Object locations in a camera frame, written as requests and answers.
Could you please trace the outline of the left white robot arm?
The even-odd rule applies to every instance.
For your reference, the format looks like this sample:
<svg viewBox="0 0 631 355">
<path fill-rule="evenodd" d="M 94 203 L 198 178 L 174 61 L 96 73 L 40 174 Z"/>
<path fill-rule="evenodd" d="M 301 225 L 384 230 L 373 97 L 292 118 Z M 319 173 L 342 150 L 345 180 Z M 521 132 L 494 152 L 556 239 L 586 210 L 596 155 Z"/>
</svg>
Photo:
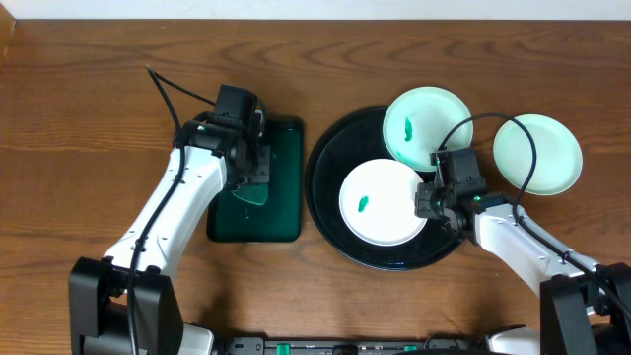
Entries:
<svg viewBox="0 0 631 355">
<path fill-rule="evenodd" d="M 124 235 L 69 275 L 74 354 L 210 354 L 213 332 L 184 322 L 174 278 L 208 205 L 224 190 L 269 180 L 266 117 L 203 112 L 175 134 L 167 168 Z"/>
</svg>

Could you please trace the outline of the white plate green stain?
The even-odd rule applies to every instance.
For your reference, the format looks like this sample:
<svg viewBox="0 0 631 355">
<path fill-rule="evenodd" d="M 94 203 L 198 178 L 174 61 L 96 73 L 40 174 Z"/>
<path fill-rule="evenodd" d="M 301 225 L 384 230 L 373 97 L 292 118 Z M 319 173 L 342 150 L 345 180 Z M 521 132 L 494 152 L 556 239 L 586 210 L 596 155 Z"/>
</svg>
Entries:
<svg viewBox="0 0 631 355">
<path fill-rule="evenodd" d="M 356 237 L 374 246 L 394 247 L 411 241 L 427 223 L 415 215 L 414 197 L 422 181 L 396 160 L 360 164 L 340 187 L 338 203 L 344 223 Z"/>
</svg>

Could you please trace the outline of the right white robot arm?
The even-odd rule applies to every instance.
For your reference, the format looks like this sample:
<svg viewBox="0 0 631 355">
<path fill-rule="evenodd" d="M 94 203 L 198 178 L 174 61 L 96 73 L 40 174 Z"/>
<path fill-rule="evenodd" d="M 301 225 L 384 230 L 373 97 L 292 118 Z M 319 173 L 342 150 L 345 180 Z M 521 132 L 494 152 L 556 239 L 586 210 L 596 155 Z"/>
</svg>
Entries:
<svg viewBox="0 0 631 355">
<path fill-rule="evenodd" d="M 628 264 L 604 265 L 568 248 L 500 193 L 459 196 L 453 183 L 420 182 L 415 213 L 496 255 L 537 295 L 540 333 L 496 333 L 487 339 L 490 351 L 629 353 Z"/>
</svg>

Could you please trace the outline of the green scouring pad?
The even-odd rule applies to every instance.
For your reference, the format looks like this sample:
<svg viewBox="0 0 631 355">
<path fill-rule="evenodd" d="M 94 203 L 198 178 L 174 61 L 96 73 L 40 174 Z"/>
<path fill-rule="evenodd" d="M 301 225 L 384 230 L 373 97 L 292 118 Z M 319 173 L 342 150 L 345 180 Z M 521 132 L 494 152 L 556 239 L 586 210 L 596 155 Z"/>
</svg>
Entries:
<svg viewBox="0 0 631 355">
<path fill-rule="evenodd" d="M 263 206 L 268 200 L 269 190 L 266 183 L 253 183 L 241 185 L 232 194 L 242 202 Z"/>
</svg>

